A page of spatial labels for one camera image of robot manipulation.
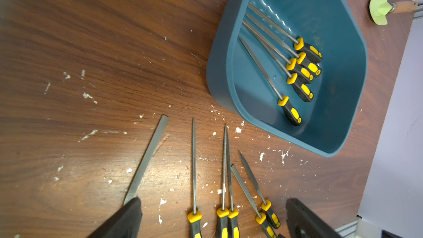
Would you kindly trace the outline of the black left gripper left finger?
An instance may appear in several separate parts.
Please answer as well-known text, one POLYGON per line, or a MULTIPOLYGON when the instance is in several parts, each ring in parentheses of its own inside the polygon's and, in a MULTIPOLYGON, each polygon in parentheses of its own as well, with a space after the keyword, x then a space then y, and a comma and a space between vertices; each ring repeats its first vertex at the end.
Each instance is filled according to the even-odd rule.
POLYGON ((142 215, 141 200, 138 197, 134 197, 88 237, 136 238, 140 229, 142 215))

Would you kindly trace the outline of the teal plastic storage box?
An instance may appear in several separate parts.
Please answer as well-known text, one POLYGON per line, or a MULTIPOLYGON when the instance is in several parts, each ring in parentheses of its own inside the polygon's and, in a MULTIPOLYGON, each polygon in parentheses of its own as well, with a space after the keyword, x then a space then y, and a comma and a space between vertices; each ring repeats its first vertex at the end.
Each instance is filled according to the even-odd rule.
POLYGON ((346 0, 228 0, 206 80, 220 106, 332 157, 349 135, 367 64, 346 0))

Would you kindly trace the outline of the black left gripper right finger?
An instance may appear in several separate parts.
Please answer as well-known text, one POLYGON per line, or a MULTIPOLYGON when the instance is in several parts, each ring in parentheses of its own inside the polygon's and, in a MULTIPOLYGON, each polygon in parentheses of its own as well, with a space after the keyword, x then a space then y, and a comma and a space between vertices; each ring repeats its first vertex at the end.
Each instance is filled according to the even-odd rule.
POLYGON ((286 222, 292 238, 341 238, 334 229, 297 198, 287 200, 286 212, 286 222))

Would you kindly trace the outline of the eleventh needle file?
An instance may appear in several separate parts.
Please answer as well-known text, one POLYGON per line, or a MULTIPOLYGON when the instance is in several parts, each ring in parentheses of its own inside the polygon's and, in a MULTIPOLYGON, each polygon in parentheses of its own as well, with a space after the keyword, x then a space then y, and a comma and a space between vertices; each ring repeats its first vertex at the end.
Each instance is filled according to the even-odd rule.
POLYGON ((320 63, 323 60, 322 54, 312 45, 308 44, 302 37, 295 39, 291 36, 288 32, 286 32, 281 26, 271 20, 271 18, 265 15, 262 11, 260 11, 257 7, 255 7, 252 3, 249 3, 248 8, 254 11, 257 15, 263 18, 266 22, 270 25, 274 26, 278 31, 288 37, 291 41, 294 42, 294 49, 296 51, 305 52, 308 55, 311 55, 310 60, 314 63, 320 63))

